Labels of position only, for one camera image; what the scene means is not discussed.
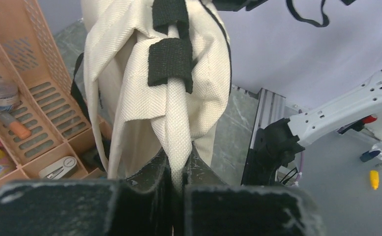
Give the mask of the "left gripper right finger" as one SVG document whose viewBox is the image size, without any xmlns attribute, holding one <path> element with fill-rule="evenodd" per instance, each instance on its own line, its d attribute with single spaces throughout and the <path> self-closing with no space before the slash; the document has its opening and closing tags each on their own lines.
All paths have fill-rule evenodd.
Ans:
<svg viewBox="0 0 382 236">
<path fill-rule="evenodd" d="M 313 199 L 285 186 L 226 184 L 192 149 L 183 176 L 184 236 L 322 236 Z"/>
</svg>

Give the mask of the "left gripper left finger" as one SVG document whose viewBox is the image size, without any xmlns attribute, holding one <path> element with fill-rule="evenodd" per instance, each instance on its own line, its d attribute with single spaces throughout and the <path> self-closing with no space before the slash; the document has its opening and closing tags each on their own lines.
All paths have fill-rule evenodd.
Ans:
<svg viewBox="0 0 382 236">
<path fill-rule="evenodd" d="M 170 166 L 159 151 L 122 180 L 15 180 L 0 188 L 0 236 L 167 236 Z"/>
</svg>

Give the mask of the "beige canvas backpack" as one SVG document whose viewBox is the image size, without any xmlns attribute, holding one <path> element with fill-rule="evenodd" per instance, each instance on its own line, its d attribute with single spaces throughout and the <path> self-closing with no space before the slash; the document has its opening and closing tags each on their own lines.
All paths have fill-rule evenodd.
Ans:
<svg viewBox="0 0 382 236">
<path fill-rule="evenodd" d="M 82 99 L 109 179 L 160 150 L 179 188 L 195 152 L 211 164 L 231 91 L 230 38 L 212 0 L 83 0 Z"/>
</svg>

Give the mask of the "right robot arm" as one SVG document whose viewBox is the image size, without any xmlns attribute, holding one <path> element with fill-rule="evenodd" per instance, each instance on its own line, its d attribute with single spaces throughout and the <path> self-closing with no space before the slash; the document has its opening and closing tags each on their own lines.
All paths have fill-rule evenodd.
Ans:
<svg viewBox="0 0 382 236">
<path fill-rule="evenodd" d="M 277 170 L 320 137 L 382 112 L 382 70 L 357 88 L 313 110 L 256 124 L 242 174 L 242 185 L 275 185 Z"/>
</svg>

